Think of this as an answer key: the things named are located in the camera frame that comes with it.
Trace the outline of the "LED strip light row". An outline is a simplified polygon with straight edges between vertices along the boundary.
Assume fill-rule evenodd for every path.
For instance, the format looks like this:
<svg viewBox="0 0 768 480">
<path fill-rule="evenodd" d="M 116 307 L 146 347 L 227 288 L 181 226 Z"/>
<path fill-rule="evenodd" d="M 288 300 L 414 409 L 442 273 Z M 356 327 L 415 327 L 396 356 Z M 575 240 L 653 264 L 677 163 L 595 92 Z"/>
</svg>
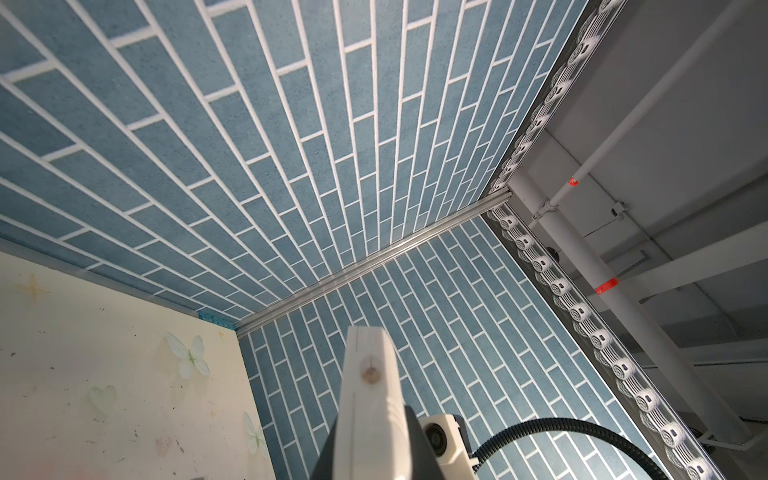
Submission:
<svg viewBox="0 0 768 480">
<path fill-rule="evenodd" d="M 536 221 L 541 214 L 557 208 L 523 171 L 522 162 L 624 6 L 622 1 L 594 1 L 586 7 L 577 30 L 554 63 L 545 86 L 505 152 L 498 178 L 489 188 L 490 192 L 506 189 L 517 196 Z M 655 462 L 638 448 L 628 448 L 625 441 L 616 441 L 615 446 L 635 459 L 652 478 L 721 478 L 721 471 L 702 443 L 604 321 L 595 290 L 587 294 L 579 289 L 532 228 L 507 203 L 489 210 L 488 217 L 499 224 L 502 237 L 514 243 L 520 259 L 533 269 L 535 279 L 550 290 L 554 305 L 569 315 L 574 332 L 594 355 L 609 388 L 646 429 L 661 460 Z"/>
</svg>

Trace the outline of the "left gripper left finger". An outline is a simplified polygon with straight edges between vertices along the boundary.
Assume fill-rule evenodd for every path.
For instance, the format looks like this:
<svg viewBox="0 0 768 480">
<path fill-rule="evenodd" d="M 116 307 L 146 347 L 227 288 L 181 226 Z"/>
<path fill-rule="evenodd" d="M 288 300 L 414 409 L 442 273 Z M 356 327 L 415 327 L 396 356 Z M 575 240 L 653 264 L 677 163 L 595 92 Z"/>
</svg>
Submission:
<svg viewBox="0 0 768 480">
<path fill-rule="evenodd" d="M 309 477 L 310 480 L 332 480 L 333 479 L 333 456 L 335 444 L 335 428 L 329 431 L 325 443 L 320 451 L 317 462 Z"/>
</svg>

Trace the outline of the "white remote with display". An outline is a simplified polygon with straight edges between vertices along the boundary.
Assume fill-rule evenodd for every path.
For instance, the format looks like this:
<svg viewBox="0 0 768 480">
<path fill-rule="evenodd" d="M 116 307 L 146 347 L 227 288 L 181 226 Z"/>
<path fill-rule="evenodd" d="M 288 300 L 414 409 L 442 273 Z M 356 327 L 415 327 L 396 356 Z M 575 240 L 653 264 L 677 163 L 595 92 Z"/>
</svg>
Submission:
<svg viewBox="0 0 768 480">
<path fill-rule="evenodd" d="M 411 445 L 394 344 L 381 327 L 347 331 L 334 479 L 409 479 Z"/>
</svg>

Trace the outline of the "white ceiling pipe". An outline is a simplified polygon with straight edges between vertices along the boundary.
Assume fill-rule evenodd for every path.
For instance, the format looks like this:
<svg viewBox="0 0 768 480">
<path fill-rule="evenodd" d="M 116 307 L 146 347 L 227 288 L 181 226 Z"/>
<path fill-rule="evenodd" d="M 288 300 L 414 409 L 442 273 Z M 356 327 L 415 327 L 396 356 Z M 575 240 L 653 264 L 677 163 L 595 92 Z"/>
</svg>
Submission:
<svg viewBox="0 0 768 480">
<path fill-rule="evenodd" d="M 732 451 L 746 453 L 754 434 L 727 402 L 716 393 L 664 332 L 649 312 L 632 299 L 613 270 L 579 234 L 564 214 L 543 213 L 538 223 L 561 247 L 603 302 L 657 367 L 685 404 L 714 435 Z"/>
</svg>

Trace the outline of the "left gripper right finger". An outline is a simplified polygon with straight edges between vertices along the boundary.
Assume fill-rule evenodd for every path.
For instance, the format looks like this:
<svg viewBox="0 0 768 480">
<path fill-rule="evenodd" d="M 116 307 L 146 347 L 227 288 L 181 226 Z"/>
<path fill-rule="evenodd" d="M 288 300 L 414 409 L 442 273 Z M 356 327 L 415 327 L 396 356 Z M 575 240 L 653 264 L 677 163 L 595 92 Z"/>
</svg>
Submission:
<svg viewBox="0 0 768 480">
<path fill-rule="evenodd" d="M 410 479 L 444 479 L 437 466 L 434 453 L 410 406 L 405 407 L 408 425 L 409 453 L 411 459 Z"/>
</svg>

